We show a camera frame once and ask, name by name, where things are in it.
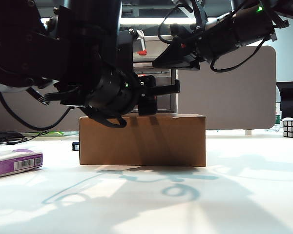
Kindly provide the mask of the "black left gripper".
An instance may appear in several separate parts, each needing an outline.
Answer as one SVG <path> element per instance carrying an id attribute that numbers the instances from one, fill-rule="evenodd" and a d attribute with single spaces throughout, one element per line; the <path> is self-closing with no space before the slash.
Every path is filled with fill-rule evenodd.
<path id="1" fill-rule="evenodd" d="M 175 80 L 172 85 L 156 86 L 152 75 L 138 75 L 141 92 L 138 100 L 138 114 L 140 116 L 157 113 L 157 97 L 160 95 L 177 94 L 180 92 L 180 81 Z"/>

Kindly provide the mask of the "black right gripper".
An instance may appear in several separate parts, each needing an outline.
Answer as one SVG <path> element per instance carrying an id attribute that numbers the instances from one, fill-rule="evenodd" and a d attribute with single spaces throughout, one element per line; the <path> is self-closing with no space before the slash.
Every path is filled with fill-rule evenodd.
<path id="1" fill-rule="evenodd" d="M 211 63 L 211 48 L 205 27 L 181 26 L 179 42 L 174 42 L 152 62 L 155 68 L 199 71 L 201 62 Z"/>

